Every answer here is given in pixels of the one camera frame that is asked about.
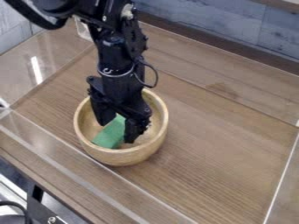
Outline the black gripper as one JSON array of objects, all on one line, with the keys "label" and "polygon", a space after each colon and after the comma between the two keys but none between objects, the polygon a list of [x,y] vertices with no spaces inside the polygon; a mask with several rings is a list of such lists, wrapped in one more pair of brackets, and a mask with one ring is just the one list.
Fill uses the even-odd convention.
[{"label": "black gripper", "polygon": [[143,98],[146,69],[130,67],[119,71],[104,67],[98,73],[99,76],[87,78],[98,123],[106,126],[116,118],[116,114],[120,114],[126,118],[124,141],[132,144],[146,133],[151,123],[152,110]]}]

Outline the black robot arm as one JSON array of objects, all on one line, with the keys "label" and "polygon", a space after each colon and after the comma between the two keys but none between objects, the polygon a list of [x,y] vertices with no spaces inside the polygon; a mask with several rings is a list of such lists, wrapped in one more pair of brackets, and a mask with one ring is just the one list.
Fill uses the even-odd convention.
[{"label": "black robot arm", "polygon": [[124,141],[144,134],[152,110],[143,98],[147,36],[134,0],[4,0],[38,26],[58,30],[71,17],[88,27],[98,48],[98,75],[88,77],[88,95],[98,123],[126,118]]}]

